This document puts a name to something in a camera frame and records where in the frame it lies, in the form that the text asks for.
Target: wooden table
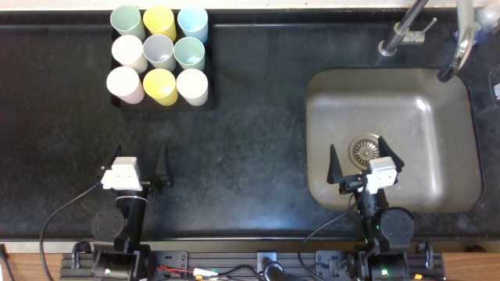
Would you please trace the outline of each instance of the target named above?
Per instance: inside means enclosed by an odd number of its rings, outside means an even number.
[[[59,280],[61,254],[47,254],[48,268],[55,280]],[[496,253],[444,253],[446,279],[500,280],[500,254]],[[10,266],[17,281],[47,280],[41,267],[39,254],[11,254]],[[10,281],[2,262],[4,281]]]

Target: faucet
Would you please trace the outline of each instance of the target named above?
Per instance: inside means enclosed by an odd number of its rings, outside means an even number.
[[[400,44],[423,43],[423,34],[435,23],[435,20],[422,32],[409,31],[415,18],[422,12],[429,0],[416,0],[400,23],[396,23],[386,41],[378,45],[379,52],[385,56],[394,55]],[[441,69],[437,78],[441,82],[450,80],[466,62],[474,40],[474,10],[472,0],[456,0],[457,15],[459,18],[459,40],[453,59],[446,68]]]

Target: drain strainer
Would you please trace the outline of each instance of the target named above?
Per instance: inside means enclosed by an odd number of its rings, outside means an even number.
[[[355,165],[361,169],[366,169],[369,160],[380,158],[378,136],[372,133],[358,136],[349,146],[349,155]]]

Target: cup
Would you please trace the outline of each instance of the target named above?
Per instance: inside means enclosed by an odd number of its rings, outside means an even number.
[[[179,94],[175,88],[175,77],[166,69],[154,69],[144,77],[144,89],[160,105],[173,105]]]
[[[158,69],[173,71],[176,63],[173,57],[173,43],[165,35],[157,34],[144,41],[144,56]]]
[[[177,15],[177,22],[187,37],[205,43],[209,38],[209,15],[202,8],[185,8]]]
[[[175,19],[169,7],[159,5],[147,9],[144,13],[144,25],[153,35],[163,34],[172,41],[177,37]]]
[[[142,42],[134,35],[118,37],[112,44],[111,54],[122,66],[129,66],[137,73],[148,68],[148,60],[142,54]]]
[[[138,73],[128,66],[120,66],[111,70],[106,79],[106,86],[111,94],[131,105],[141,102],[144,98],[144,90]]]
[[[173,47],[173,55],[183,69],[205,68],[205,46],[196,38],[180,39]]]
[[[146,38],[141,13],[132,5],[123,5],[112,11],[109,18],[111,25],[121,35],[134,35],[141,39]]]
[[[177,77],[177,90],[190,105],[204,105],[209,98],[209,81],[202,71],[186,69]]]

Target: sink basin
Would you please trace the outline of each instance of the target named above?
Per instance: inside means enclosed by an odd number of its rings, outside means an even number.
[[[390,206],[415,212],[460,212],[480,199],[483,185],[469,93],[435,69],[332,69],[307,88],[309,189],[324,207],[347,208],[348,195],[327,183],[330,145],[345,175],[378,156],[382,136],[405,162],[385,190]]]

